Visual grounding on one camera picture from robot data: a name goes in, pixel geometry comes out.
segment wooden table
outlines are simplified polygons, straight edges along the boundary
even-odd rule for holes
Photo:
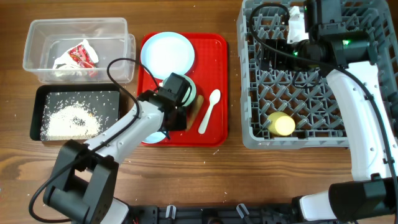
[[[350,153],[344,148],[253,151],[243,146],[236,40],[242,0],[0,2],[0,223],[36,223],[27,206],[49,177],[62,145],[29,137],[35,92],[41,83],[22,69],[22,58],[29,24],[35,19],[124,17],[138,46],[145,34],[155,31],[218,33],[228,42],[229,134],[225,143],[214,148],[140,146],[119,169],[115,197],[131,205],[260,205],[290,202],[292,197],[352,180]],[[391,5],[396,8],[398,2]],[[135,78],[127,89],[135,92],[136,83]],[[60,218],[41,198],[35,205],[37,213]],[[392,221],[392,217],[382,217],[361,223]]]

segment spoon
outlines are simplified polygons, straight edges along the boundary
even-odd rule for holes
[[[214,105],[216,105],[221,98],[221,92],[219,90],[214,90],[211,95],[210,95],[210,106],[207,109],[206,115],[203,118],[203,121],[201,121],[201,124],[199,126],[199,133],[203,134],[206,131],[207,124],[209,123],[211,111],[213,110]]]

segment dish rack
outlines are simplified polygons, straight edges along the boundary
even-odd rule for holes
[[[309,90],[292,86],[291,71],[261,70],[264,48],[248,29],[254,8],[265,2],[277,2],[289,9],[298,6],[303,12],[304,0],[244,0],[236,23],[241,62],[241,121],[243,143],[249,149],[300,149],[302,147],[348,147],[343,120],[326,78]],[[343,20],[348,31],[365,30],[379,54],[380,89],[391,119],[387,96],[397,91],[397,38],[389,7],[385,0],[341,0]],[[254,29],[262,39],[286,39],[287,26],[281,24],[282,9],[265,7],[255,16]],[[316,83],[318,73],[300,73],[297,85]],[[287,137],[273,136],[267,130],[267,117],[283,111],[296,122],[295,131]]]

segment spoon handle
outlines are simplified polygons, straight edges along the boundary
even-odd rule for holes
[[[211,111],[213,110],[214,105],[210,105],[209,108],[207,109],[206,115],[203,118],[203,121],[201,121],[201,124],[199,126],[199,134],[204,134],[207,128],[207,124],[209,123]]]

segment yellow object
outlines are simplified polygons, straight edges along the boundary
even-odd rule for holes
[[[268,120],[271,122],[268,127],[268,131],[272,134],[288,136],[291,135],[296,128],[294,120],[283,112],[272,113],[268,116]]]

